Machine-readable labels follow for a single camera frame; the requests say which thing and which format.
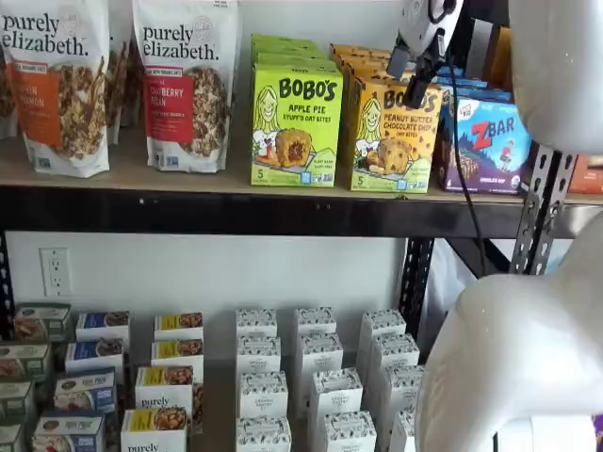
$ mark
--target cereal box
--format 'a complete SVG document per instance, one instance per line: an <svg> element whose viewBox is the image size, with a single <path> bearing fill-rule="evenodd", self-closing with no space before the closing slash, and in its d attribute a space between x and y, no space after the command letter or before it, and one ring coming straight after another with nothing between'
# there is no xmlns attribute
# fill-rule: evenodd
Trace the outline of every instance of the cereal box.
<svg viewBox="0 0 603 452"><path fill-rule="evenodd" d="M202 313L159 315L155 317L155 340L204 338L204 316Z"/></svg>
<svg viewBox="0 0 603 452"><path fill-rule="evenodd" d="M0 450L3 452L25 452L24 424L16 419L0 421Z"/></svg>
<svg viewBox="0 0 603 452"><path fill-rule="evenodd" d="M374 337L395 332L404 334L406 332L406 322L402 314L395 309L385 309L374 313L365 313L362 316L360 324L360 341L358 342L358 352L356 353L356 369L360 380L365 385L368 383L368 364L370 363L370 352L372 340Z"/></svg>
<svg viewBox="0 0 603 452"><path fill-rule="evenodd" d="M236 452L289 452L291 428L286 417L236 420Z"/></svg>
<svg viewBox="0 0 603 452"><path fill-rule="evenodd" d="M423 378L422 365L388 364L382 372L381 401L377 416L377 442L386 452L397 412L415 412Z"/></svg>
<svg viewBox="0 0 603 452"><path fill-rule="evenodd" d="M410 334L397 334L394 332L381 334L373 338L370 351L367 392L365 403L374 417L379 414L379 393L382 389L382 370L389 363L405 365L418 364L418 347Z"/></svg>
<svg viewBox="0 0 603 452"><path fill-rule="evenodd" d="M194 383L204 382L204 342L201 339L154 342L151 365L190 366Z"/></svg>
<svg viewBox="0 0 603 452"><path fill-rule="evenodd" d="M334 69L255 65L252 185L334 185L342 83Z"/></svg>
<svg viewBox="0 0 603 452"><path fill-rule="evenodd" d="M454 158L454 109L450 98L445 110L439 178L445 190L461 191ZM514 104L496 100L460 98L456 107L461 170L472 192L519 192L530 171L531 137Z"/></svg>
<svg viewBox="0 0 603 452"><path fill-rule="evenodd" d="M99 412L45 412L31 443L33 450L104 452L104 416Z"/></svg>
<svg viewBox="0 0 603 452"><path fill-rule="evenodd" d="M46 381L52 374L50 344L3 343L0 345L0 378Z"/></svg>
<svg viewBox="0 0 603 452"><path fill-rule="evenodd" d="M96 411L105 416L106 449L118 450L119 418L115 369L77 372L57 379L54 405L62 412Z"/></svg>
<svg viewBox="0 0 603 452"><path fill-rule="evenodd" d="M238 417L286 417L285 372L241 374Z"/></svg>
<svg viewBox="0 0 603 452"><path fill-rule="evenodd" d="M72 338L71 309L65 303L20 305L15 315L15 338L22 341L69 341Z"/></svg>
<svg viewBox="0 0 603 452"><path fill-rule="evenodd" d="M276 311L273 309L237 309L236 337L276 337Z"/></svg>
<svg viewBox="0 0 603 452"><path fill-rule="evenodd" d="M302 334L297 340L296 359L293 364L293 389L295 413L305 417L310 406L312 374L341 368L343 347L334 332Z"/></svg>
<svg viewBox="0 0 603 452"><path fill-rule="evenodd" d="M318 450L318 425L325 414L357 412L362 402L362 383L356 369L327 370L312 375L312 393L308 410L308 444Z"/></svg>
<svg viewBox="0 0 603 452"><path fill-rule="evenodd" d="M127 410L122 424L123 452L186 452L184 408Z"/></svg>
<svg viewBox="0 0 603 452"><path fill-rule="evenodd" d="M343 155L351 190L427 192L442 90L427 88L418 109L402 104L405 90L398 82L354 80Z"/></svg>
<svg viewBox="0 0 603 452"><path fill-rule="evenodd" d="M373 452L377 433L368 412L325 414L317 452Z"/></svg>

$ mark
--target bobo's peanut butter chocolate chip box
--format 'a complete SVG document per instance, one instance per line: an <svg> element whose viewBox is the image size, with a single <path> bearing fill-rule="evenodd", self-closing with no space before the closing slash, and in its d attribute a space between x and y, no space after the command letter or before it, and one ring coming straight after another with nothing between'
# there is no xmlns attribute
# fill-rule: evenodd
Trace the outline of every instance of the bobo's peanut butter chocolate chip box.
<svg viewBox="0 0 603 452"><path fill-rule="evenodd" d="M252 185L333 186L341 73L257 63L254 85Z"/></svg>
<svg viewBox="0 0 603 452"><path fill-rule="evenodd" d="M442 90L429 87L418 109L402 104L405 90L399 82L354 80L345 155L351 190L427 192Z"/></svg>

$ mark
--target granola bag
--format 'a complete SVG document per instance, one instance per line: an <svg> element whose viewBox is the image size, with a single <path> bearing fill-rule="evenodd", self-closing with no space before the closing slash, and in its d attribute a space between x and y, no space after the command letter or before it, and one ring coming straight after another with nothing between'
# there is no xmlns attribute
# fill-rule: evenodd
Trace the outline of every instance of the granola bag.
<svg viewBox="0 0 603 452"><path fill-rule="evenodd" d="M148 164L216 172L226 160L236 66L236 0L134 0L144 65Z"/></svg>
<svg viewBox="0 0 603 452"><path fill-rule="evenodd" d="M109 169L106 0L0 0L7 76L38 172L90 177Z"/></svg>
<svg viewBox="0 0 603 452"><path fill-rule="evenodd" d="M108 4L111 38L105 81L106 135L109 144L117 144L132 37L132 1L108 0Z"/></svg>

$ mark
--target red label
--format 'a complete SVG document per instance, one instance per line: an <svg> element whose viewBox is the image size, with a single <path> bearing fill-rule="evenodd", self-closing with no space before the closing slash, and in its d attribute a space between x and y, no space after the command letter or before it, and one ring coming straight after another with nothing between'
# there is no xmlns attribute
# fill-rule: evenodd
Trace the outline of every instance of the red label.
<svg viewBox="0 0 603 452"><path fill-rule="evenodd" d="M192 141L192 77L181 68L148 67L144 76L147 137Z"/></svg>

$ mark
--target bobo's box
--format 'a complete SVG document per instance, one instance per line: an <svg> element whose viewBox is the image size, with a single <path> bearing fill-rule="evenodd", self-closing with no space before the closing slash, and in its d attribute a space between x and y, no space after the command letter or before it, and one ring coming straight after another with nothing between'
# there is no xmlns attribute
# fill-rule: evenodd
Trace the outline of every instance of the bobo's box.
<svg viewBox="0 0 603 452"><path fill-rule="evenodd" d="M334 185L342 84L334 68L255 65L252 185Z"/></svg>
<svg viewBox="0 0 603 452"><path fill-rule="evenodd" d="M530 172L531 137L514 104L487 100L487 91L483 96L485 100L462 97L456 108L461 170L467 189L516 194ZM436 167L445 190L461 191L454 158L454 108L450 97Z"/></svg>
<svg viewBox="0 0 603 452"><path fill-rule="evenodd" d="M418 109L402 104L406 85L356 78L342 161L350 189L427 193L442 90L429 87Z"/></svg>

